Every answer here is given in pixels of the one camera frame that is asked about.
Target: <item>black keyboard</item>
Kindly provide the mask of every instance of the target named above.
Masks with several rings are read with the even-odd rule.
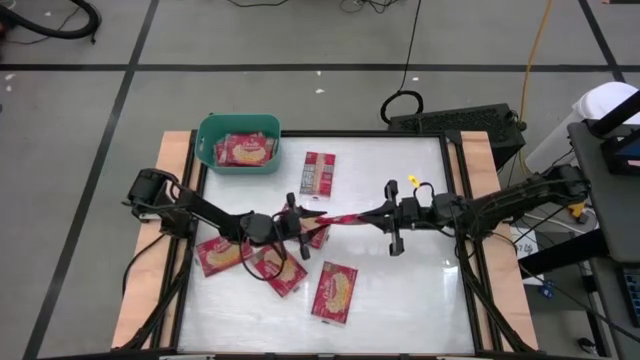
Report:
[[[516,127],[515,113],[507,104],[476,106],[430,113],[395,116],[389,130],[414,133],[445,130],[486,131],[496,168],[502,167],[522,146],[524,139]]]
[[[618,279],[631,322],[635,327],[640,327],[640,268],[620,267]]]

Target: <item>wooden frame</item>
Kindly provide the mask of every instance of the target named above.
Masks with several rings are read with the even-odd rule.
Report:
[[[156,167],[173,174],[182,174],[186,153],[189,147],[190,132],[165,132]],[[493,164],[491,147],[484,132],[463,132],[462,147],[467,162],[471,190],[474,196],[483,196],[500,189],[500,184]],[[460,171],[457,166],[455,149],[449,148],[453,178],[456,189],[462,189]],[[190,187],[195,189],[199,177],[200,164],[194,164]],[[507,225],[500,225],[496,233],[510,237]],[[158,224],[143,224],[138,236],[136,253],[153,241],[158,234]],[[184,243],[178,251],[182,259]],[[487,259],[487,270],[491,282],[491,290],[496,306],[520,337],[531,347],[537,348],[537,341],[531,321],[524,286],[520,277],[520,269],[513,247],[497,238],[487,238],[483,242]],[[144,323],[148,314],[156,305],[165,269],[169,242],[161,242],[141,257],[130,270],[127,292],[120,309],[120,316],[113,337],[112,346],[121,346],[127,342]],[[484,349],[491,349],[491,336],[486,311],[477,303],[480,322],[480,335]],[[175,300],[167,310],[160,347],[169,346],[170,329],[175,315]]]

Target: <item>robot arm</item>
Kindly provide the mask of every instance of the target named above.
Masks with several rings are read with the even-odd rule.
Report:
[[[566,206],[584,201],[589,183],[579,168],[555,166],[543,174],[534,174],[524,182],[507,189],[477,198],[443,193],[433,197],[431,206],[422,207],[415,197],[403,198],[397,204],[398,184],[395,180],[384,189],[386,201],[377,209],[355,215],[359,223],[371,224],[392,235],[390,255],[404,252],[400,230],[440,230],[444,227],[471,238],[484,238],[503,219],[518,219],[529,210],[551,202]],[[253,246],[272,245],[279,241],[297,239],[303,259],[309,258],[307,243],[322,227],[324,212],[309,211],[295,203],[293,193],[286,197],[289,210],[274,216],[253,211],[231,215],[204,200],[194,191],[182,187],[178,179],[157,169],[141,170],[129,194],[126,205],[132,214],[157,214],[162,219],[161,232],[186,237],[191,217],[216,227],[220,235],[232,243],[248,239]],[[300,219],[316,218],[318,227],[302,233]]]

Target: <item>plastic container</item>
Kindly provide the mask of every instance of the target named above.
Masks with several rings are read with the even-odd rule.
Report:
[[[213,148],[227,134],[252,133],[262,131],[276,139],[276,149],[271,160],[260,167],[218,166]],[[196,139],[195,154],[205,165],[218,174],[271,174],[278,170],[282,154],[280,151],[280,121],[266,114],[214,114],[200,123]]]
[[[584,119],[600,120],[609,111],[613,110],[637,89],[631,85],[610,82],[598,86],[584,94],[580,100],[573,104],[573,111],[553,132],[547,136],[538,147],[525,159],[527,167],[532,172],[543,172],[551,164],[571,150],[569,144],[569,132],[567,126]],[[640,124],[640,114],[627,120],[625,124]],[[575,155],[569,154],[557,164],[566,164],[574,161]]]

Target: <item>snack package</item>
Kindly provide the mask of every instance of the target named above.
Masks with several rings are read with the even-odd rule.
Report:
[[[264,135],[233,134],[226,141],[226,161],[238,166],[262,166],[270,159]]]
[[[240,263],[238,246],[233,245],[222,236],[196,246],[198,259],[205,277],[219,273]],[[242,256],[247,259],[253,255],[253,248],[248,242],[242,243]]]
[[[263,247],[253,258],[253,265],[264,278],[270,278],[277,274],[281,264],[280,256],[270,246]],[[278,295],[284,297],[292,290],[297,289],[305,276],[307,276],[307,271],[287,252],[284,269],[277,278],[269,280],[268,283]]]
[[[330,197],[335,163],[334,154],[307,152],[302,170],[300,194],[311,195],[314,199]]]
[[[282,207],[282,211],[288,210],[289,205],[284,204]],[[302,232],[305,233],[309,231],[309,226],[313,226],[311,229],[315,229],[317,226],[314,226],[313,219],[300,219],[300,227],[302,228]],[[322,249],[322,245],[329,239],[329,226],[326,226],[324,229],[317,232],[309,241],[309,245],[315,249]]]
[[[218,166],[262,166],[273,158],[278,141],[262,132],[227,134],[214,146]]]
[[[340,324],[347,323],[358,270],[325,261],[311,314]]]
[[[309,243],[309,245],[311,245],[312,248],[322,249],[322,245],[324,245],[327,239],[329,239],[329,226],[316,233],[311,238],[311,242]]]
[[[218,166],[226,166],[227,165],[227,154],[224,150],[226,137],[219,140],[215,145],[215,156]]]

